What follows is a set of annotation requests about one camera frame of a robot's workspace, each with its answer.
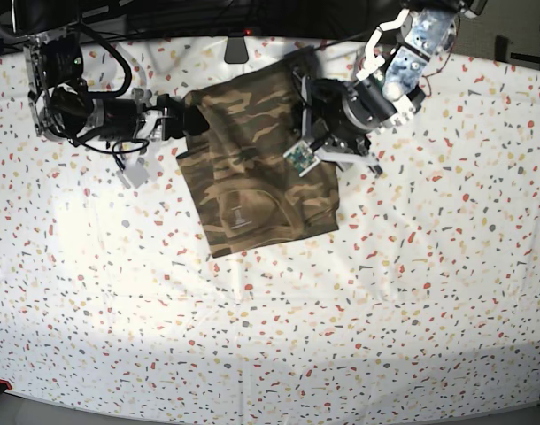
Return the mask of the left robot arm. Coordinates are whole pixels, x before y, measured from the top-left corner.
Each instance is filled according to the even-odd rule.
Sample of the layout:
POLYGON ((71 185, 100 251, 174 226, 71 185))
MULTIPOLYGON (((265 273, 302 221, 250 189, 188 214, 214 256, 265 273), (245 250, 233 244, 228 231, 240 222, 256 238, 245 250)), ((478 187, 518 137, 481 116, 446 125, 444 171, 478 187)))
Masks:
POLYGON ((404 1, 366 42, 349 81, 314 79, 296 67, 290 78, 301 107, 301 134, 284 152, 299 176, 328 162, 346 170, 363 164, 382 175, 369 135, 403 126, 426 97, 420 80, 433 57, 451 51, 461 17, 482 14, 483 1, 404 1))

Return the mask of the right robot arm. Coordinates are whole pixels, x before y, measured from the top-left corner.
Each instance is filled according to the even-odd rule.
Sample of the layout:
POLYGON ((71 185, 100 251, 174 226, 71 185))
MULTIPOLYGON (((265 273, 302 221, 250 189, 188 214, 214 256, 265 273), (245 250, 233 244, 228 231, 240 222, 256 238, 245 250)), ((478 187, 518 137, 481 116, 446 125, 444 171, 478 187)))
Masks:
POLYGON ((129 189, 150 179, 154 165, 144 159, 154 143, 201 135, 204 115, 167 94, 132 88, 129 63, 101 35, 78 23, 31 34, 24 47, 28 105, 35 132, 48 140, 112 157, 129 189), (83 77, 80 36, 103 47, 124 73, 119 89, 92 91, 83 77))

